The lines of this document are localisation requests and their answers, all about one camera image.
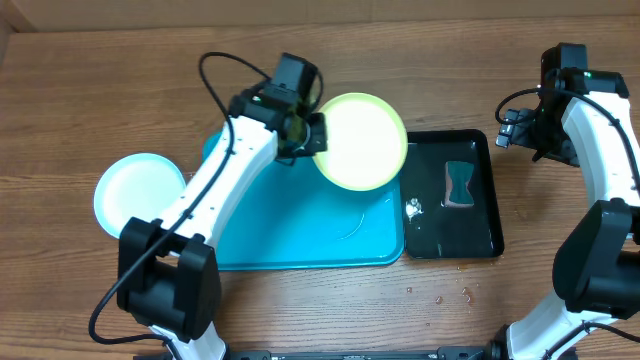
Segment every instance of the wall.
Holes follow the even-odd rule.
[[[2,0],[19,31],[640,15],[640,0]]]

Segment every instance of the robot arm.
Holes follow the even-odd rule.
[[[313,113],[311,86],[321,80],[317,68],[304,59],[283,54],[276,74],[232,99],[230,122],[235,141],[217,180],[174,231],[168,229],[201,196],[229,151],[225,125],[215,149],[183,194],[159,219],[146,223],[132,218],[120,235],[121,276],[162,236],[169,238],[118,290],[118,306],[137,322],[172,342],[179,360],[221,360],[228,353],[213,319],[221,298],[215,249],[242,195],[276,157],[311,156],[326,150],[322,114]],[[179,255],[177,267],[156,256]]]
[[[619,74],[587,71],[582,45],[560,44],[545,52],[542,63],[543,87],[595,101],[620,121],[634,154],[640,153]],[[534,148],[534,161],[544,156],[579,165],[591,209],[556,255],[554,291],[506,330],[501,359],[557,359],[589,333],[585,323],[608,325],[640,308],[640,256],[622,251],[635,232],[640,198],[620,135],[586,102],[542,94],[536,111],[510,110],[512,119],[529,120],[503,125],[496,143]]]

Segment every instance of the wooden table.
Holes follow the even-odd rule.
[[[621,72],[636,105],[639,35],[637,17],[12,35],[0,73],[0,357],[127,359],[160,349],[102,346],[87,335],[117,258],[117,242],[94,218],[93,190],[135,152],[196,171],[203,141],[222,124],[197,75],[200,54],[231,52],[271,72],[292,52],[322,69],[325,99],[368,92],[391,103],[408,130],[477,128],[492,142],[496,104],[538,84],[540,55],[560,41],[586,43],[592,68]],[[207,72],[224,98],[256,80],[226,60],[210,61]],[[491,155],[503,257],[225,273],[222,338],[236,350],[278,352],[484,344],[551,291],[554,254],[587,206],[579,169],[533,164],[522,148],[492,146]],[[617,325],[640,333],[638,317]],[[112,303],[98,331],[146,329]],[[640,346],[603,331],[579,351],[640,356]]]

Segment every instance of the white plastic casing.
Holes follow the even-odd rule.
[[[220,177],[194,209],[192,216],[176,230],[177,234],[187,238],[195,234],[203,235],[205,243],[216,249],[222,230],[242,195],[278,154],[278,135],[275,131],[265,129],[264,123],[243,116],[231,119],[231,122],[235,134],[233,155]],[[171,227],[180,218],[182,212],[191,205],[213,177],[228,147],[229,128],[225,125],[214,150],[180,198],[161,214],[164,229]],[[188,343],[181,342],[173,332],[161,327],[154,325],[150,329],[156,334],[172,339],[182,360],[221,360],[225,355],[225,343],[218,336],[213,322],[200,338]]]
[[[629,100],[601,92],[591,92],[587,97],[620,120],[637,161],[640,148],[631,127]],[[589,104],[574,98],[562,116],[562,126],[576,149],[587,188],[588,206],[596,200],[612,198],[622,198],[629,205],[640,206],[624,145],[609,120]],[[548,349],[583,321],[611,324],[616,319],[591,311],[569,312],[564,300],[552,292],[527,317],[507,329],[509,356],[513,360],[541,359]],[[557,359],[586,335],[581,332],[556,351],[552,359]]]

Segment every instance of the yellow-green plate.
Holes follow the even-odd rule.
[[[321,109],[327,126],[327,151],[313,157],[334,184],[369,191],[393,179],[407,156],[407,131],[398,113],[369,94],[348,93]]]

